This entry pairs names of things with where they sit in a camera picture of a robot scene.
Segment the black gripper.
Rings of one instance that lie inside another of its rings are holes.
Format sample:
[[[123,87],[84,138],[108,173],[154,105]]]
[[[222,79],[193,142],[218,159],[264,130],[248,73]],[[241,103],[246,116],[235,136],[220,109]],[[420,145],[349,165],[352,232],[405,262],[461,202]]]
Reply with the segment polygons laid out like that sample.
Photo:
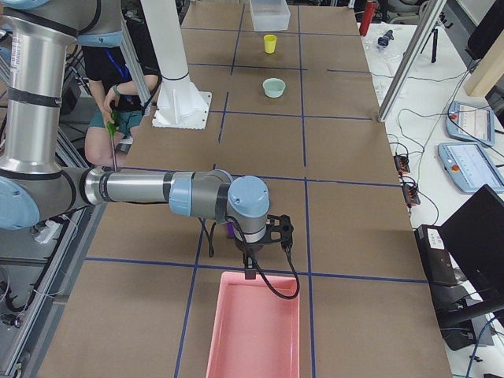
[[[288,215],[275,216],[267,215],[264,235],[255,242],[243,241],[241,226],[234,222],[235,246],[243,253],[244,273],[246,280],[254,280],[259,272],[257,264],[257,252],[265,245],[279,243],[286,254],[287,262],[294,270],[291,260],[291,249],[293,245],[292,234],[294,227]]]

